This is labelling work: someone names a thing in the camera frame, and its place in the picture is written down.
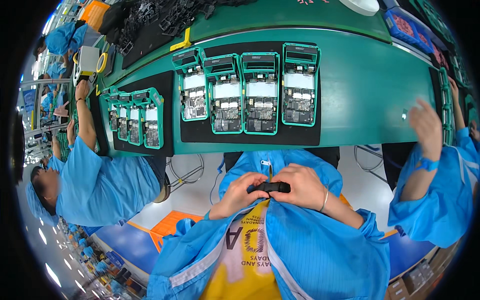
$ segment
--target silver bracelet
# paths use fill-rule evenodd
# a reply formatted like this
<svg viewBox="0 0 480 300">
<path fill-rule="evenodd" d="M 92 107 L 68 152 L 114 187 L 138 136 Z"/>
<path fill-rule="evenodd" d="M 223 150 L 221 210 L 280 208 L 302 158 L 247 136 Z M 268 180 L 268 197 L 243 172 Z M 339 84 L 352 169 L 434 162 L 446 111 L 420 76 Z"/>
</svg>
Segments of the silver bracelet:
<svg viewBox="0 0 480 300">
<path fill-rule="evenodd" d="M 328 185 L 325 188 L 327 189 L 327 195 L 325 196 L 324 205 L 322 206 L 322 209 L 320 210 L 320 213 L 323 211 L 323 209 L 325 207 L 325 204 L 327 204 L 327 200 L 328 200 Z"/>
</svg>

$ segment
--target circuit board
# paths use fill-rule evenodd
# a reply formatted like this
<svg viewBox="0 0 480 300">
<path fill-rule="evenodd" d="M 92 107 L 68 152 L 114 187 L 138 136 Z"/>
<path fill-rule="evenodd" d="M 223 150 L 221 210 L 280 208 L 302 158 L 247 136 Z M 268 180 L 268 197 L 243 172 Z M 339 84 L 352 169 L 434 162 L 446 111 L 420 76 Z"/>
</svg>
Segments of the circuit board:
<svg viewBox="0 0 480 300">
<path fill-rule="evenodd" d="M 183 87 L 184 119 L 206 119 L 208 111 L 205 102 L 205 74 L 199 65 L 188 69 L 183 79 Z"/>
<path fill-rule="evenodd" d="M 278 94 L 275 73 L 246 73 L 245 75 L 252 77 L 246 84 L 247 131 L 275 133 Z"/>
<path fill-rule="evenodd" d="M 119 127 L 119 119 L 117 118 L 117 108 L 112 105 L 110 110 L 110 124 L 113 131 L 117 131 Z"/>
<path fill-rule="evenodd" d="M 140 143 L 140 132 L 138 130 L 139 126 L 139 116 L 140 111 L 138 108 L 132 108 L 130 111 L 130 120 L 129 120 L 129 128 L 130 128 L 130 142 L 134 144 Z"/>
<path fill-rule="evenodd" d="M 157 108 L 149 105 L 145 111 L 145 138 L 149 147 L 159 147 Z"/>
<path fill-rule="evenodd" d="M 119 117 L 119 139 L 127 141 L 128 139 L 128 122 L 127 122 L 127 109 L 120 107 Z"/>
<path fill-rule="evenodd" d="M 315 114 L 315 66 L 286 64 L 283 88 L 283 120 L 313 124 Z"/>
<path fill-rule="evenodd" d="M 236 75 L 221 76 L 213 84 L 212 122 L 216 132 L 242 131 L 241 91 Z"/>
</svg>

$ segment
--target black buckle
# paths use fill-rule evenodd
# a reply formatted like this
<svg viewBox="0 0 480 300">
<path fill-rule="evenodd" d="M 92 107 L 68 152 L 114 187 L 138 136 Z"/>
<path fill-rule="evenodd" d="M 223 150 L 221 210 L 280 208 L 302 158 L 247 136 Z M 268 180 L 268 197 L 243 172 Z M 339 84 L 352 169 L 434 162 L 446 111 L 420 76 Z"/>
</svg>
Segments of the black buckle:
<svg viewBox="0 0 480 300">
<path fill-rule="evenodd" d="M 253 191 L 264 192 L 290 192 L 290 185 L 286 182 L 262 182 L 253 188 Z"/>
</svg>

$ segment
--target blue wristband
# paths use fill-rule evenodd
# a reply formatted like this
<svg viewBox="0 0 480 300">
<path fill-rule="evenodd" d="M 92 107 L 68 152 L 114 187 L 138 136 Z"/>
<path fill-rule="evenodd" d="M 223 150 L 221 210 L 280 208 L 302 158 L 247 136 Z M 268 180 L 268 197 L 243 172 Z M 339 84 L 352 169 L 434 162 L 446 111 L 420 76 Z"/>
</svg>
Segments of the blue wristband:
<svg viewBox="0 0 480 300">
<path fill-rule="evenodd" d="M 416 167 L 414 171 L 420 170 L 420 169 L 425 169 L 428 172 L 431 172 L 435 169 L 438 168 L 438 165 L 440 164 L 440 160 L 437 161 L 431 161 L 428 158 L 422 157 L 419 160 L 420 166 Z"/>
</svg>

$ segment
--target yellow shirt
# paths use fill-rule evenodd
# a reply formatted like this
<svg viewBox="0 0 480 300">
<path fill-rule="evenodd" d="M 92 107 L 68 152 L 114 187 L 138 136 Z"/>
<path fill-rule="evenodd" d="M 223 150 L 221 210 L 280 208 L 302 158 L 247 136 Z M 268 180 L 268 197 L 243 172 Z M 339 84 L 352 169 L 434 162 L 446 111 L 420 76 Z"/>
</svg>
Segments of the yellow shirt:
<svg viewBox="0 0 480 300">
<path fill-rule="evenodd" d="M 232 222 L 200 299 L 282 299 L 267 255 L 264 224 L 268 203 L 260 202 Z"/>
</svg>

